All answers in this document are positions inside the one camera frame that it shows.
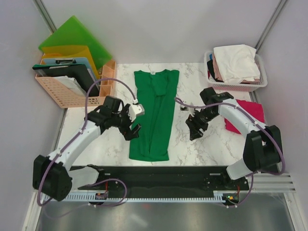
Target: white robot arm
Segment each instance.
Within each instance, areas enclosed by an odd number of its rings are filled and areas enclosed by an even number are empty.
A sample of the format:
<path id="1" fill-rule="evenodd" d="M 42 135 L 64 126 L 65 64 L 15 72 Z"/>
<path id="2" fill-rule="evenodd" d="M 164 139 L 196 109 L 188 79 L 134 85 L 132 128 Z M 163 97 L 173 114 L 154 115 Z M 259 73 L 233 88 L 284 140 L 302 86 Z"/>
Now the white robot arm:
<path id="1" fill-rule="evenodd" d="M 190 129 L 190 140 L 202 137 L 208 122 L 218 115 L 229 120 L 246 138 L 243 157 L 226 168 L 227 180 L 236 180 L 257 170 L 268 170 L 281 161 L 274 144 L 260 131 L 262 128 L 270 134 L 282 150 L 281 135 L 276 126 L 268 127 L 253 118 L 228 92 L 216 94 L 213 88 L 207 88 L 200 96 L 205 105 L 217 105 L 201 111 L 195 110 L 193 115 L 188 117 L 186 124 Z"/>
<path id="2" fill-rule="evenodd" d="M 43 193 L 61 201 L 71 189 L 95 183 L 99 176 L 95 166 L 73 171 L 70 168 L 83 150 L 110 127 L 117 127 L 127 141 L 139 137 L 141 126 L 137 124 L 133 129 L 130 126 L 138 116 L 144 114 L 143 106 L 126 104 L 119 112 L 120 104 L 124 105 L 120 99 L 107 96 L 103 105 L 88 113 L 86 124 L 81 125 L 63 146 L 47 157 L 39 155 L 34 161 L 33 187 L 39 188 L 44 172 L 57 155 L 59 157 L 54 161 L 43 184 Z"/>

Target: white plastic basket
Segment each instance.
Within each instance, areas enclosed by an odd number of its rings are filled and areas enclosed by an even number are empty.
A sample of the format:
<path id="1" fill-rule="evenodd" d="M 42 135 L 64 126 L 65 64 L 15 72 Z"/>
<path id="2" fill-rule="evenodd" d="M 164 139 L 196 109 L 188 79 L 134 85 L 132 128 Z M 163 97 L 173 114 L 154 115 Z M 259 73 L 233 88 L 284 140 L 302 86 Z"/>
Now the white plastic basket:
<path id="1" fill-rule="evenodd" d="M 237 90 L 237 91 L 254 91 L 258 88 L 263 88 L 268 84 L 268 79 L 265 73 L 264 64 L 261 59 L 261 57 L 256 54 L 255 56 L 255 62 L 259 68 L 260 71 L 260 82 L 254 83 L 254 84 L 243 84 L 243 83 L 237 83 L 237 84 L 230 84 L 230 83 L 220 83 L 212 80 L 212 76 L 210 75 L 210 78 L 208 78 L 207 75 L 207 62 L 210 60 L 210 54 L 213 54 L 213 51 L 206 52 L 204 54 L 204 64 L 205 64 L 205 75 L 206 80 L 208 81 L 209 85 L 217 90 Z"/>

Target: metal frame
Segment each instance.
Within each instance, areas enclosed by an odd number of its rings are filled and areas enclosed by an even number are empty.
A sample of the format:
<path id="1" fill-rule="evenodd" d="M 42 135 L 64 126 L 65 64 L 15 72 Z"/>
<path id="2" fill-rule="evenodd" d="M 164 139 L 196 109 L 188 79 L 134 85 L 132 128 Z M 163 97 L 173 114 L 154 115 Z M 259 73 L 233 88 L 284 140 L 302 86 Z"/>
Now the metal frame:
<path id="1" fill-rule="evenodd" d="M 285 200 L 295 228 L 295 231 L 308 231 L 308 225 L 302 211 L 297 193 L 285 193 Z"/>
<path id="2" fill-rule="evenodd" d="M 278 3 L 274 13 L 272 14 L 269 22 L 267 23 L 266 27 L 264 28 L 255 48 L 257 52 L 261 49 L 266 37 L 269 35 L 270 31 L 273 29 L 275 22 L 277 21 L 279 15 L 281 14 L 282 10 L 285 8 L 287 2 L 289 0 L 280 0 Z"/>
<path id="3" fill-rule="evenodd" d="M 218 193 L 234 193 L 234 191 L 217 191 Z M 284 173 L 274 176 L 266 173 L 254 175 L 254 184 L 251 193 L 296 193 L 290 174 Z"/>
<path id="4" fill-rule="evenodd" d="M 57 136 L 52 144 L 51 151 L 55 150 L 58 146 L 63 124 L 64 124 L 65 117 L 66 117 L 66 113 L 67 113 L 67 109 L 64 109 L 61 114 L 60 123 L 58 125 Z M 22 231 L 34 231 L 37 226 L 41 207 L 38 206 L 36 198 L 37 198 L 37 191 L 35 190 L 32 193 L 30 205 L 29 205 L 29 208 L 26 214 L 26 218 L 24 220 Z"/>
<path id="5" fill-rule="evenodd" d="M 54 24 L 50 14 L 48 13 L 46 6 L 41 0 L 33 0 L 34 4 L 38 8 L 40 15 L 43 17 L 45 23 L 47 24 L 49 30 L 53 33 L 57 30 L 56 25 Z"/>

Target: gray wall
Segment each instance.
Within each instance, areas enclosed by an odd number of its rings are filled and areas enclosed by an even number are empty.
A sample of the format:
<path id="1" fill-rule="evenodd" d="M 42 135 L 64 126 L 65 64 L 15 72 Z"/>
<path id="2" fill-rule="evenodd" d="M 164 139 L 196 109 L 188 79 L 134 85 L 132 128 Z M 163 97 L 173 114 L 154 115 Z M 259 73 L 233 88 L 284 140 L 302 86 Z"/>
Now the gray wall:
<path id="1" fill-rule="evenodd" d="M 0 1 L 0 230 L 21 230 L 33 160 L 47 155 L 62 110 L 34 80 L 37 47 L 50 32 L 32 0 Z"/>
<path id="2" fill-rule="evenodd" d="M 286 168 L 308 218 L 308 1 L 291 0 L 259 54 L 268 86 L 258 90 L 267 122 L 282 132 Z"/>
<path id="3" fill-rule="evenodd" d="M 279 0 L 42 0 L 57 27 L 71 15 L 127 63 L 203 62 L 215 46 L 255 46 Z"/>

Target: green dress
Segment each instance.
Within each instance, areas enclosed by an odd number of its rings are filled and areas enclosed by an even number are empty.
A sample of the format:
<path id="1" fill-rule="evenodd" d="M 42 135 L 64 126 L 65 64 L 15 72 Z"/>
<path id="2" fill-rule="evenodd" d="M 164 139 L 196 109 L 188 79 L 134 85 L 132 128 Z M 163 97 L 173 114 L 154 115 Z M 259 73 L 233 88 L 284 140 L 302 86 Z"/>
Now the green dress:
<path id="1" fill-rule="evenodd" d="M 129 158 L 143 161 L 169 160 L 168 144 L 174 114 L 174 97 L 179 81 L 178 70 L 151 73 L 135 71 L 139 103 L 145 114 L 133 126 L 141 125 L 139 138 L 130 142 Z"/>

